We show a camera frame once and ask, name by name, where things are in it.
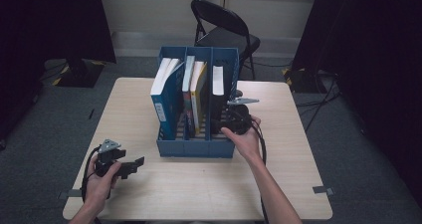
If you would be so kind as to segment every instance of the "white label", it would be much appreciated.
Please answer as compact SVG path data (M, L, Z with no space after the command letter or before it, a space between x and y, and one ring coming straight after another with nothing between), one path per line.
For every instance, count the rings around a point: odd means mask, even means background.
M158 118L160 121L167 121L165 118L164 109L162 108L162 103L155 103L155 110L157 111Z

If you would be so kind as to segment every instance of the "black chair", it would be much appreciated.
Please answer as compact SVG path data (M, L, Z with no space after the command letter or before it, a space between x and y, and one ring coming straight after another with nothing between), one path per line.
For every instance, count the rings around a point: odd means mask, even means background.
M239 51L239 75L245 61L249 58L252 79L255 80L252 54L260 47L259 38L249 34L248 26L236 13L205 0L193 0L190 4L195 15L197 26L195 35L196 47L237 48ZM216 26L206 32L203 21Z

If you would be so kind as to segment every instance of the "hand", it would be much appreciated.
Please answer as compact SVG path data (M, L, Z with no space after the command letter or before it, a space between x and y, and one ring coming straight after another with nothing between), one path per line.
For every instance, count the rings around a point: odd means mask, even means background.
M258 128L261 123L261 120L253 115L251 115L251 118L253 120L252 125L255 128ZM238 135L232 132L227 127L222 127L221 131L235 143L240 154L245 157L248 162L251 162L256 158L261 159L259 149L259 138L252 127L250 127L249 130L242 135Z
M95 172L95 163L97 159L97 156L94 156L91 159L90 166L88 168L88 176ZM104 177L99 177L96 174L93 174L88 179L85 203L92 205L92 208L97 212L97 214L105 208L109 190L114 188L117 182L117 177L114 176L114 174L118 172L120 167L121 163L117 161L109 168Z
M105 174L104 177L99 177L95 174L95 163L98 157L94 156L88 167L88 183L85 203L78 211L78 213L69 222L71 224L85 224L93 223L94 219L103 211L106 205L106 198L109 190L114 188L117 182L117 177L114 174L118 172L121 167L120 162L115 162Z

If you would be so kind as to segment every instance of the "book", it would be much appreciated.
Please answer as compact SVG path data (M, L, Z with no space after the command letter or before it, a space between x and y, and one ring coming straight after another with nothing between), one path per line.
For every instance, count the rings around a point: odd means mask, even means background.
M192 100L193 121L195 123L196 134L198 134L201 130L203 111L205 111L207 103L208 84L206 80L206 63L195 61L192 80L190 82L190 97Z
M224 105L223 67L212 67L211 119L220 121Z
M187 56L185 63L185 72L183 76L183 102L184 110L186 115L187 128L189 130L189 136L195 136L195 123L193 120L192 100L190 98L190 83L193 74L193 65L195 63L195 56Z
M184 66L179 59L163 58L151 87L151 98L160 121L163 138L174 140L183 112Z

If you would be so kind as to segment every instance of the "forearm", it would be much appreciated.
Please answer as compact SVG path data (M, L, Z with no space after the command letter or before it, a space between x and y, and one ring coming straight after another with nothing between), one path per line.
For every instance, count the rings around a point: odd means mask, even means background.
M100 212L97 208L89 203L84 203L78 213L75 215L74 218L69 222L70 224L78 223L78 224L91 224L96 219L97 215Z
M274 180L261 157L248 160L271 224L302 223L295 208Z

